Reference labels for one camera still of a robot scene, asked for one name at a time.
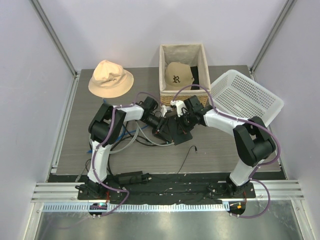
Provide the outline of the dark grey network switch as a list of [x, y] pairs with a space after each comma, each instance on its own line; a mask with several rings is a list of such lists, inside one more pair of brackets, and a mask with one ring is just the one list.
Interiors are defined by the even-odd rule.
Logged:
[[186, 131], [178, 116], [170, 116], [168, 119], [168, 130], [175, 146], [193, 139], [192, 134]]

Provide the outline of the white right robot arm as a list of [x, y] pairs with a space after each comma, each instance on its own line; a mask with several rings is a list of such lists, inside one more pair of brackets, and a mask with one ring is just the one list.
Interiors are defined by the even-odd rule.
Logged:
[[215, 128], [234, 137], [239, 161], [226, 178], [225, 192], [233, 198], [245, 191], [251, 176], [275, 150], [276, 144], [264, 122], [258, 116], [238, 118], [218, 110], [212, 104], [204, 106], [197, 96], [172, 100], [176, 116], [169, 123], [175, 145], [190, 141], [195, 125]]

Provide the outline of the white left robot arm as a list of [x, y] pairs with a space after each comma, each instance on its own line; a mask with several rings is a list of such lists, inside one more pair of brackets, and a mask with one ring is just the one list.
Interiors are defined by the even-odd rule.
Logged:
[[127, 105], [112, 105], [104, 102], [100, 106], [88, 127], [92, 155], [90, 168], [83, 185], [93, 198], [100, 200], [108, 190], [114, 190], [106, 185], [107, 165], [111, 148], [120, 135], [123, 123], [142, 121], [152, 126], [148, 118], [154, 116], [154, 111], [158, 107], [159, 102], [150, 96], [144, 101]]

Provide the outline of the tan baseball cap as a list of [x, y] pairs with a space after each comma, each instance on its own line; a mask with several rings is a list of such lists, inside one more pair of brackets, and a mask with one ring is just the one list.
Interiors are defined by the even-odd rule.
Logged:
[[165, 90], [178, 91], [193, 83], [191, 67], [180, 62], [171, 62], [164, 73]]

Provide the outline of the white perforated plastic basket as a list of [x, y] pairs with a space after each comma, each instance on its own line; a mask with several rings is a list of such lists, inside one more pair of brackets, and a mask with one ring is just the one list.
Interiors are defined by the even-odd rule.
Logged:
[[224, 113], [247, 119], [258, 116], [265, 126], [284, 106], [281, 98], [234, 69], [213, 81], [210, 94], [216, 108]]

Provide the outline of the black cloth in basket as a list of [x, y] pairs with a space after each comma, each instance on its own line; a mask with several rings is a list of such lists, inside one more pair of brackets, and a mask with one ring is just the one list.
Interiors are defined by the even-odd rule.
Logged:
[[197, 66], [191, 66], [191, 73], [192, 73], [192, 77], [193, 77], [193, 84], [194, 85], [198, 85], [199, 84], [199, 71], [198, 71], [198, 67]]

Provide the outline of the beige bucket hat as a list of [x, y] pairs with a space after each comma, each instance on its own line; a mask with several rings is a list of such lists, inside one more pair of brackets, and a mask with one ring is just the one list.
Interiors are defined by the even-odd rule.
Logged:
[[103, 60], [93, 71], [88, 90], [95, 96], [105, 99], [117, 98], [126, 94], [134, 84], [134, 76], [121, 65]]

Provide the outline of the wicker basket with liner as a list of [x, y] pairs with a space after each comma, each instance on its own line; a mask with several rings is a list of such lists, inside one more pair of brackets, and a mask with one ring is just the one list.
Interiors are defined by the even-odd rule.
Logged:
[[204, 45], [161, 44], [159, 46], [160, 100], [169, 106], [172, 100], [197, 96], [206, 105], [211, 90]]

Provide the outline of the black power adapter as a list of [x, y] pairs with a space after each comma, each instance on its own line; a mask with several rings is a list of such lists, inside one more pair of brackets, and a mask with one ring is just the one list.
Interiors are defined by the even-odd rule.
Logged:
[[148, 175], [143, 174], [142, 171], [121, 173], [116, 176], [116, 179], [120, 185], [146, 184], [149, 181]]

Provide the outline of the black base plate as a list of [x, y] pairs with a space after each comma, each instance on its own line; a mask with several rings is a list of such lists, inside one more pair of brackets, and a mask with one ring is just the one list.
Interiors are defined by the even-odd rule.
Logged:
[[200, 196], [211, 199], [227, 199], [235, 197], [254, 198], [257, 188], [249, 183], [243, 190], [231, 193], [226, 183], [227, 173], [190, 173], [190, 174], [150, 174], [147, 183], [126, 184], [118, 183], [117, 175], [109, 175], [106, 185], [113, 188], [125, 188], [129, 191], [131, 200], [137, 199], [160, 201], [160, 197], [167, 199], [181, 198], [195, 201]]

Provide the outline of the aluminium frame rail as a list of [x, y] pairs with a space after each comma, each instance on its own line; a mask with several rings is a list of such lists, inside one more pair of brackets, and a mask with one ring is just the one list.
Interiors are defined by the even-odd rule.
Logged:
[[204, 184], [178, 183], [157, 193], [131, 190], [128, 199], [124, 192], [111, 192], [101, 199], [90, 197], [75, 182], [38, 183], [31, 201], [43, 203], [44, 212], [89, 212], [99, 215], [116, 212], [200, 212], [228, 211], [231, 207], [250, 201], [297, 201], [304, 195], [296, 180], [266, 180], [252, 183], [240, 196], [220, 194], [221, 188]]

